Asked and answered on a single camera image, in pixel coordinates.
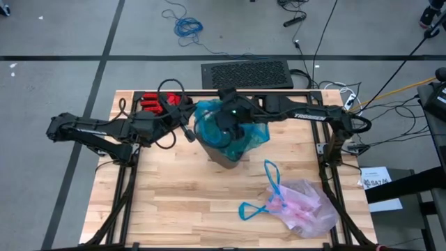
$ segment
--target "metal bracket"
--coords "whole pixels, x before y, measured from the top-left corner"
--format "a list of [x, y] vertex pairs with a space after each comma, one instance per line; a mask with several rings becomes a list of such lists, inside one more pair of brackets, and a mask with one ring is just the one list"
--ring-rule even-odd
[[317, 144], [316, 144], [316, 149], [317, 149], [319, 155], [323, 155], [323, 147], [324, 147], [326, 144], [327, 144], [327, 143], [317, 143]]

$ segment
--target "butcher block tabletop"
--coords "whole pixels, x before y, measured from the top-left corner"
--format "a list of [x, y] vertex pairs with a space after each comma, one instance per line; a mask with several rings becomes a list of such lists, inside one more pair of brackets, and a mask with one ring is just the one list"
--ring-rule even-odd
[[[342, 105], [338, 90], [321, 92], [324, 105]], [[120, 98], [127, 100], [126, 110], [130, 111], [133, 93], [116, 92], [110, 118], [119, 113]], [[217, 97], [192, 97], [195, 102], [214, 98]], [[306, 102], [305, 97], [290, 98]], [[283, 181], [305, 178], [321, 187], [310, 122], [288, 119], [268, 126], [270, 141], [246, 153], [233, 169], [225, 169], [213, 162], [197, 140], [192, 143], [186, 140], [180, 128], [175, 130], [177, 142], [172, 149], [163, 150], [156, 145], [142, 148], [126, 246], [138, 242], [140, 247], [146, 248], [321, 248], [323, 243], [331, 243], [330, 232], [303, 239], [291, 233], [280, 219], [267, 213], [248, 221], [240, 219], [238, 207], [241, 203], [246, 201], [262, 206], [268, 198], [266, 188], [269, 182], [263, 168], [265, 159], [278, 166]], [[169, 146], [172, 140], [172, 136], [167, 135], [159, 143]], [[345, 163], [357, 166], [356, 157], [343, 155], [343, 159]], [[100, 158], [98, 165], [108, 161], [109, 157]], [[109, 215], [118, 170], [118, 166], [110, 163], [97, 171], [80, 243], [90, 239]], [[338, 167], [338, 171], [348, 214], [366, 237], [376, 243], [365, 192], [357, 184], [359, 171], [346, 165]], [[121, 212], [116, 223], [114, 242], [119, 238], [122, 215]], [[339, 242], [343, 243], [344, 234], [339, 222], [337, 232]]]

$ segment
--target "black tripod leg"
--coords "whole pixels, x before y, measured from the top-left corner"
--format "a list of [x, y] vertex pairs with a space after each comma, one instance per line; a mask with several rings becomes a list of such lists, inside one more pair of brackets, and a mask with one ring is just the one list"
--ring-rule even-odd
[[435, 167], [406, 178], [400, 178], [397, 181], [370, 188], [365, 190], [365, 194], [369, 203], [375, 203], [432, 188], [442, 188], [445, 187], [445, 183], [445, 170], [442, 167]]

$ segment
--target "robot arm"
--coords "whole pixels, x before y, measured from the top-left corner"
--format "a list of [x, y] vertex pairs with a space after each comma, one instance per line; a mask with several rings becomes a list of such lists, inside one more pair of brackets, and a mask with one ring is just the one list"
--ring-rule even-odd
[[[235, 89], [219, 90], [222, 108], [216, 113], [217, 125], [230, 132], [233, 139], [244, 135], [241, 123], [269, 123], [286, 119], [304, 119], [327, 122], [333, 134], [324, 148], [324, 159], [329, 165], [340, 165], [341, 148], [355, 133], [366, 132], [371, 122], [361, 116], [345, 111], [336, 105], [311, 105], [294, 102], [283, 95], [255, 95], [252, 99], [237, 94]], [[355, 129], [352, 120], [357, 119], [365, 127]]]
[[[109, 154], [116, 164], [132, 166], [137, 147], [150, 147], [178, 127], [185, 131], [190, 142], [194, 141], [194, 135], [186, 128], [194, 111], [192, 100], [187, 99], [183, 104], [173, 106], [167, 102], [165, 95], [161, 95], [160, 103], [164, 108], [160, 116], [150, 111], [140, 111], [126, 119], [101, 121], [62, 113], [52, 118], [47, 136], [53, 142], [79, 142], [99, 155]], [[102, 136], [113, 137], [120, 144], [109, 142]]]

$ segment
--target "plastic bag handle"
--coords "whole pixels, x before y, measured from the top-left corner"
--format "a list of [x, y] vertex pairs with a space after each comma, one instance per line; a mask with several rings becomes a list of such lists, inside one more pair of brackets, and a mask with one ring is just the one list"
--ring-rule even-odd
[[[271, 172], [269, 170], [268, 165], [272, 165], [275, 169], [276, 169], [276, 175], [277, 175], [277, 180], [276, 183], [273, 181], [272, 176], [271, 176]], [[266, 171], [266, 176], [268, 177], [268, 180], [271, 183], [272, 188], [274, 189], [274, 193], [271, 195], [271, 197], [269, 198], [269, 200], [271, 201], [272, 198], [274, 198], [274, 194], [279, 195], [280, 199], [282, 202], [284, 202], [284, 198], [282, 196], [282, 194], [280, 193], [280, 189], [279, 187], [277, 187], [278, 185], [280, 185], [280, 172], [279, 172], [279, 168], [277, 168], [276, 164], [274, 164], [273, 162], [269, 161], [269, 160], [265, 160], [263, 167], [265, 167], [265, 171]], [[245, 216], [245, 207], [246, 206], [251, 206], [253, 208], [257, 208], [257, 211], [253, 212], [250, 216]], [[240, 216], [240, 219], [242, 220], [249, 220], [250, 218], [253, 218], [254, 216], [258, 215], [259, 213], [272, 213], [270, 212], [268, 209], [266, 209], [266, 205], [262, 206], [262, 207], [258, 207], [258, 206], [254, 206], [250, 203], [247, 202], [243, 202], [239, 207], [238, 207], [238, 215]]]
[[[250, 216], [245, 217], [245, 207], [246, 206], [251, 206], [253, 208], [257, 208], [257, 211], [253, 212]], [[239, 207], [238, 207], [238, 215], [240, 216], [240, 219], [242, 220], [249, 220], [251, 218], [253, 218], [254, 216], [258, 215], [259, 213], [269, 213], [268, 210], [266, 210], [266, 206], [262, 206], [261, 208], [259, 208], [258, 206], [254, 206], [252, 204], [249, 204], [247, 202], [243, 202]]]
[[[272, 165], [275, 169], [276, 169], [276, 175], [277, 175], [277, 184], [274, 183], [270, 170], [268, 168], [268, 165]], [[266, 176], [268, 177], [268, 180], [271, 183], [272, 188], [274, 189], [274, 193], [276, 195], [279, 195], [280, 199], [282, 201], [284, 201], [285, 199], [283, 198], [282, 194], [280, 193], [280, 189], [278, 187], [278, 185], [280, 185], [280, 172], [279, 172], [279, 168], [277, 168], [277, 165], [274, 164], [273, 162], [269, 161], [269, 160], [265, 160], [263, 167], [265, 167], [265, 171], [266, 171]]]

